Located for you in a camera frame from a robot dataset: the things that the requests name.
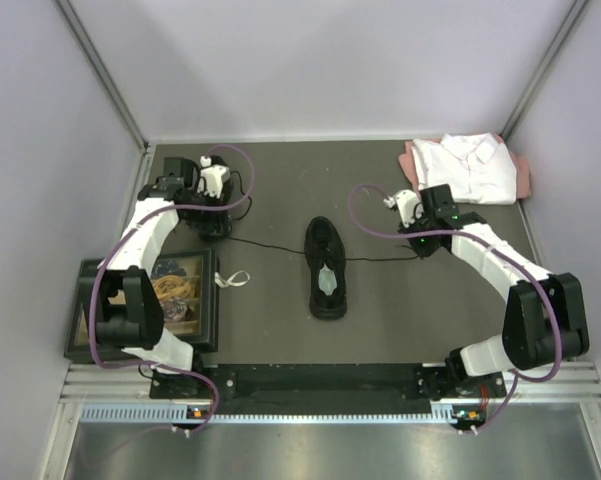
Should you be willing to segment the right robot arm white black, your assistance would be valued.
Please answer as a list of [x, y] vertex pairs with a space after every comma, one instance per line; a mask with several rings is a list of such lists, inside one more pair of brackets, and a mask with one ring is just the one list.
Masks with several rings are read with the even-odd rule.
[[472, 394], [490, 374], [557, 366], [588, 352], [583, 291], [573, 274], [555, 274], [525, 258], [481, 215], [461, 212], [447, 184], [419, 194], [401, 190], [384, 203], [399, 214], [398, 231], [418, 257], [444, 249], [504, 300], [501, 333], [455, 349], [446, 358], [446, 380], [454, 393]]

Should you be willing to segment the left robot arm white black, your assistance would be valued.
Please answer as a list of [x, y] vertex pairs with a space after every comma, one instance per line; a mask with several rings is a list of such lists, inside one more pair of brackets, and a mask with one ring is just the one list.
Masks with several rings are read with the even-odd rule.
[[229, 236], [233, 195], [231, 169], [220, 156], [199, 160], [169, 157], [163, 173], [144, 186], [133, 216], [114, 249], [101, 262], [87, 304], [89, 349], [105, 367], [99, 347], [113, 347], [167, 376], [185, 396], [200, 394], [210, 381], [194, 346], [170, 332], [151, 273], [162, 247], [179, 223], [203, 240]]

